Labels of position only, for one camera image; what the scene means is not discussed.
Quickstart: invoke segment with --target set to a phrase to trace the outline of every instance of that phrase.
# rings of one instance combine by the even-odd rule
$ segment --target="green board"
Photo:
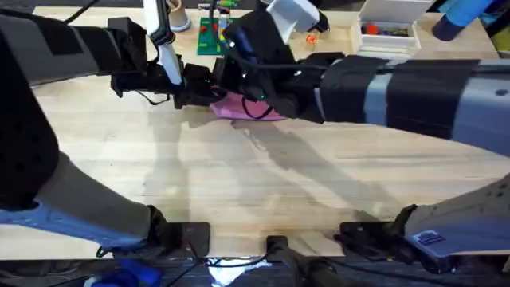
[[[207,31],[200,33],[200,27],[207,27]],[[197,43],[197,55],[223,55],[220,47],[215,44],[213,33],[214,31],[210,28],[210,21],[208,17],[200,18],[200,27],[198,27],[198,43]]]

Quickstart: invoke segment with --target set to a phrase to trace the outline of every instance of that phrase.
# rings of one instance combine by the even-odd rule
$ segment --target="black cable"
[[[251,66],[256,69],[321,69],[326,70],[329,67],[321,65],[300,65],[300,64],[255,64],[239,57],[236,53],[231,53],[230,48],[220,41],[218,33],[214,31],[214,10],[216,9],[216,0],[211,0],[209,8],[209,22],[210,30],[213,31],[213,38],[216,45],[219,45],[220,50],[226,55],[229,54],[234,60],[243,63],[244,65]]]
[[[254,261],[251,261],[251,262],[247,262],[247,263],[243,263],[243,264],[237,264],[237,265],[218,265],[218,263],[222,260],[222,259],[220,259],[219,261],[216,261],[214,264],[212,264],[212,265],[206,264],[206,266],[207,267],[214,267],[214,268],[246,267],[246,266],[251,266],[251,265],[259,264],[262,261],[264,261],[265,259],[267,259],[268,256],[269,256],[269,254],[266,254],[266,255],[262,256],[261,258],[258,258],[257,260],[254,260]]]
[[[166,94],[167,95],[167,98],[165,100],[161,100],[159,102],[156,102],[156,101],[153,101],[151,100],[148,96],[146,96],[143,92],[140,92],[140,91],[136,91],[140,96],[143,96],[145,98],[145,100],[147,100],[149,102],[149,104],[151,105],[158,105],[158,104],[162,104],[164,102],[168,102],[171,98],[170,98],[170,94]]]
[[[168,283],[167,287],[172,286],[175,284],[175,282],[179,281],[182,277],[186,276],[189,272],[193,271],[198,265],[200,265],[200,261],[197,261],[195,264],[193,264],[190,268],[188,268],[186,271],[182,272],[179,276],[174,278],[170,283]]]
[[[366,269],[363,267],[350,265],[350,264],[343,263],[343,262],[340,262],[340,261],[337,261],[337,260],[334,260],[331,258],[327,258],[327,257],[323,257],[323,259],[326,261],[329,261],[331,263],[337,264],[338,266],[342,266],[344,268],[352,269],[352,270],[359,271],[359,272],[384,276],[384,277],[391,277],[391,278],[403,279],[403,280],[408,280],[408,281],[423,282],[423,283],[429,283],[429,284],[435,284],[435,285],[441,285],[441,286],[447,286],[447,287],[476,287],[473,285],[466,285],[466,284],[462,284],[462,283],[445,282],[443,280],[428,279],[428,278],[413,276],[413,275],[388,273],[388,272],[384,272],[384,271]]]
[[[83,13],[85,13],[85,11],[87,11],[90,7],[94,6],[95,4],[97,4],[99,1],[101,0],[92,0],[91,2],[89,2],[87,5],[81,7],[75,14],[71,15],[69,18],[65,19],[64,20],[64,23],[65,24],[69,24],[70,22],[73,22],[74,20],[76,20],[78,17],[80,17]]]
[[[68,283],[71,283],[71,282],[75,282],[75,281],[79,281],[79,280],[84,280],[84,279],[89,279],[89,278],[90,278],[90,275],[82,276],[82,277],[74,278],[74,279],[71,279],[71,280],[63,281],[63,282],[60,282],[60,283],[56,283],[56,284],[50,285],[48,287],[57,287],[57,286],[67,285]]]
[[[249,112],[248,107],[246,106],[246,97],[245,96],[243,96],[241,99],[241,105],[242,105],[242,109],[245,111],[245,114],[254,120],[262,120],[273,111],[273,107],[269,107],[268,109],[265,110],[265,112],[263,112],[259,116],[252,115],[251,112]]]

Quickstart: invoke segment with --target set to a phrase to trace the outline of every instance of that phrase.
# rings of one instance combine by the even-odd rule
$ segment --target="pink cloth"
[[[235,92],[229,92],[225,99],[211,104],[210,107],[213,109],[213,112],[217,117],[235,120],[255,120],[246,115],[243,110],[241,103],[242,97],[243,95],[236,94]],[[262,115],[269,106],[265,102],[259,101],[254,103],[247,100],[246,107],[252,116],[259,116]],[[260,120],[285,120],[285,118],[280,116],[277,112],[272,111],[265,118]]]

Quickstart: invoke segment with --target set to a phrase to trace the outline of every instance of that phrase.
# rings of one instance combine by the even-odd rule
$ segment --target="white box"
[[[421,48],[416,33],[416,20],[435,0],[367,0],[359,12],[358,21],[351,27],[353,51],[360,56],[407,59]],[[407,28],[409,37],[366,35],[361,33],[364,23],[378,27]]]

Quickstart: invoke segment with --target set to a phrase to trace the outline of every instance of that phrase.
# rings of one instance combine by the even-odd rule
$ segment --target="wooden table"
[[[64,19],[77,8],[37,8]],[[245,11],[234,11],[239,16]],[[177,35],[186,62],[196,55],[193,28]],[[327,41],[316,51],[351,52],[353,12],[326,12]],[[141,9],[93,8],[75,25],[105,26]],[[444,43],[430,34],[439,14],[418,22],[420,58],[497,58],[476,21]],[[297,56],[306,56],[292,39]],[[58,139],[83,171],[132,200],[157,206],[170,221],[207,221],[210,256],[263,254],[265,237],[285,234],[304,254],[342,255],[330,238],[341,222],[391,220],[411,203],[431,204],[490,183],[510,160],[474,147],[361,124],[219,120],[207,108],[150,106],[136,93],[119,99],[109,77],[84,77],[34,89]],[[0,228],[1,259],[93,258],[97,244],[19,226]]]

